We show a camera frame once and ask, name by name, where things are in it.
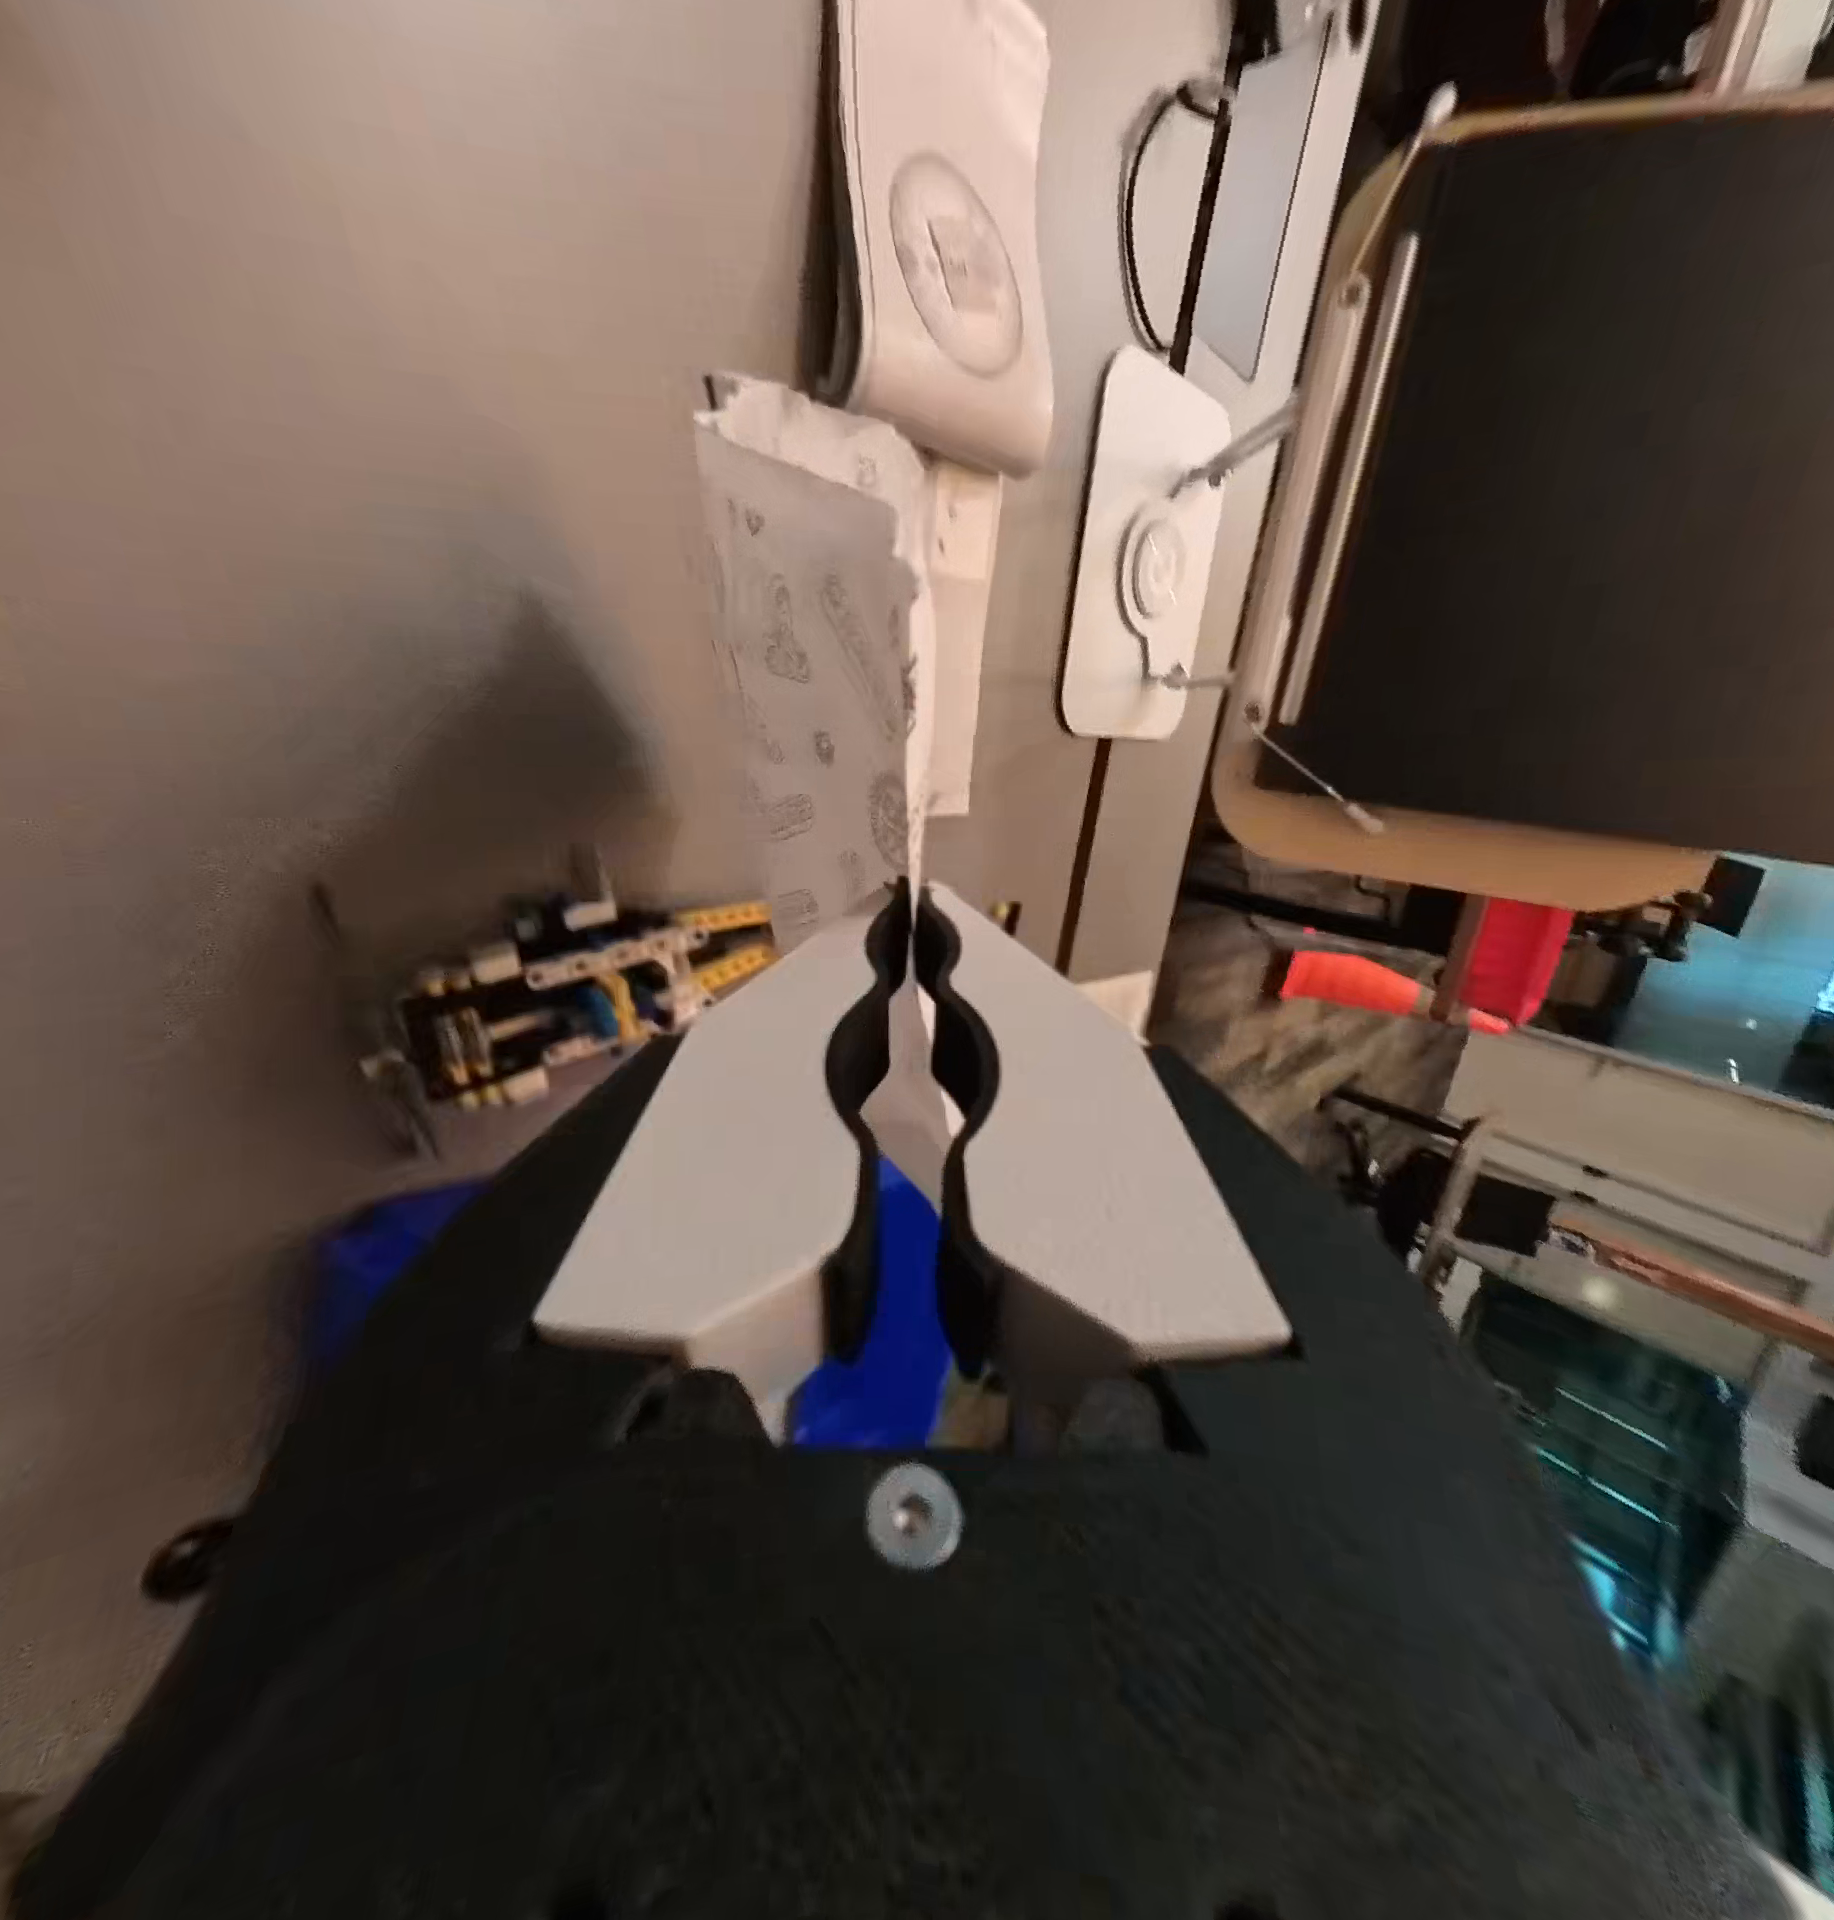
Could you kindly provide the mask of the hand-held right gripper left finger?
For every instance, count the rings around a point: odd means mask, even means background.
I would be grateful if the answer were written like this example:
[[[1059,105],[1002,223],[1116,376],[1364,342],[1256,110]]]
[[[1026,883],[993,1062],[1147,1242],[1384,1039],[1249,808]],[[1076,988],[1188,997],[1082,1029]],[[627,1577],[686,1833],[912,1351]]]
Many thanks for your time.
[[[906,883],[736,988],[675,1045],[534,1327],[730,1375],[779,1436],[803,1380],[875,1307],[875,1141],[906,965]]]

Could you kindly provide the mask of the black wood-edged board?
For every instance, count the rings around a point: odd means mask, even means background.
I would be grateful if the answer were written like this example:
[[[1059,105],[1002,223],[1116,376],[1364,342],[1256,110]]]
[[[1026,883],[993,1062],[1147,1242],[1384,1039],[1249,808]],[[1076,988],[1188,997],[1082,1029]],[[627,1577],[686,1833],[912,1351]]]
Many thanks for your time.
[[[1834,80],[1460,112],[1321,268],[1211,791],[1597,910],[1834,867]]]

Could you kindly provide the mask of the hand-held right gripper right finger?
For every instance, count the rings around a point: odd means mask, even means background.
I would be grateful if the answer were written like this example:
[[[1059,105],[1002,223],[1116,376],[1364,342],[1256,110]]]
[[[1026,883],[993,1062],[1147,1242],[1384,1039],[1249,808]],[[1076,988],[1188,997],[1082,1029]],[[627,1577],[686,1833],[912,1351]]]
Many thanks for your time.
[[[1058,1415],[1108,1378],[1294,1330],[1155,1053],[952,887],[915,904],[944,1098],[940,1326],[964,1378]]]

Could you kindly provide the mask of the lego instruction booklet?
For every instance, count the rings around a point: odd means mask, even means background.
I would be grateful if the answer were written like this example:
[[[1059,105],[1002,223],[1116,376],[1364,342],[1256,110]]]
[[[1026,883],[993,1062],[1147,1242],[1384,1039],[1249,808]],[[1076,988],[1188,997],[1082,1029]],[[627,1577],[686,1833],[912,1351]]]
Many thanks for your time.
[[[826,2],[836,321],[816,397],[919,455],[934,818],[966,818],[1005,480],[1055,431],[1039,259],[1047,28],[1026,2]]]

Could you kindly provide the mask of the orange traffic cone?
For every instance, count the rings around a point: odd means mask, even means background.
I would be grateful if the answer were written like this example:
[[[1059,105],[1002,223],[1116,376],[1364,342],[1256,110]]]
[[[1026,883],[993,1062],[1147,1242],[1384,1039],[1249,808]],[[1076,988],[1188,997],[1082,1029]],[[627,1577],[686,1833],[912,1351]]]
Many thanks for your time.
[[[1512,1033],[1512,1021],[1465,1005],[1442,983],[1414,980],[1355,950],[1294,947],[1271,964],[1267,994],[1340,1006],[1345,1013],[1465,1025],[1486,1035]]]

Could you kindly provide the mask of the red plastic bin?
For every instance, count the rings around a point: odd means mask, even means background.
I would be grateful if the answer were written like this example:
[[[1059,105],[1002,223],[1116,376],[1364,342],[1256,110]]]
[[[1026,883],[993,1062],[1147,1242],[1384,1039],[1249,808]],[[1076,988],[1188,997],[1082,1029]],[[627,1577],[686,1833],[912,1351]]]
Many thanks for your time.
[[[1439,973],[1433,1019],[1486,1035],[1532,1021],[1571,930],[1570,907],[1468,894]]]

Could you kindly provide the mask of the partly built lego model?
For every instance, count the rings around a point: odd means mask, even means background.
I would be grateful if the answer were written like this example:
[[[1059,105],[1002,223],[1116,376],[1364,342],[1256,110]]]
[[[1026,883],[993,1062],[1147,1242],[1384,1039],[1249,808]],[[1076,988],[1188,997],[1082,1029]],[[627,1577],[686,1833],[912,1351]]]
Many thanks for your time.
[[[584,847],[569,893],[507,898],[485,938],[384,968],[326,883],[308,887],[356,1085],[397,1160],[435,1160],[442,1116],[507,1112],[557,1074],[680,1039],[778,964],[767,901],[627,907]]]

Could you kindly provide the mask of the black oval desk grommet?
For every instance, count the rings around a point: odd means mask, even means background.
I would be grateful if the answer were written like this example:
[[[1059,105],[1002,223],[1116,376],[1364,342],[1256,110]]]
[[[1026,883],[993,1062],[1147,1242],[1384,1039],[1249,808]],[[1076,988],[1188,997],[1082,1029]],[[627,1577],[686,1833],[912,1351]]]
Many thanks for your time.
[[[209,1591],[235,1542],[238,1516],[204,1519],[180,1526],[146,1558],[140,1592],[155,1604],[183,1604]]]

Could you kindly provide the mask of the blue plastic bin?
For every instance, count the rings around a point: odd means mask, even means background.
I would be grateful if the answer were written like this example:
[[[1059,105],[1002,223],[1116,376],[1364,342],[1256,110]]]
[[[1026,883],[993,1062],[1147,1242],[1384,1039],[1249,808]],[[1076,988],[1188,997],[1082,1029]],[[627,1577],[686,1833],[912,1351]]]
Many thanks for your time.
[[[295,1365],[323,1378],[376,1299],[426,1253],[485,1179],[384,1196],[326,1228],[308,1256]],[[875,1183],[880,1293],[856,1361],[819,1361],[792,1394],[785,1440],[806,1448],[922,1446],[944,1403],[952,1351],[934,1296],[940,1212],[891,1166]]]

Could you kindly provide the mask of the printed white paper bag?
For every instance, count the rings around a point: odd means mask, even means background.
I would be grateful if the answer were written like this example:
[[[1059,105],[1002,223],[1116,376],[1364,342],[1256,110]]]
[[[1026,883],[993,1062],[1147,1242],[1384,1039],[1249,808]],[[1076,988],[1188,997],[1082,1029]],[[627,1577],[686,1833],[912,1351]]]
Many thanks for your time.
[[[890,423],[715,370],[692,419],[715,643],[779,954],[862,930],[925,865],[934,474]]]

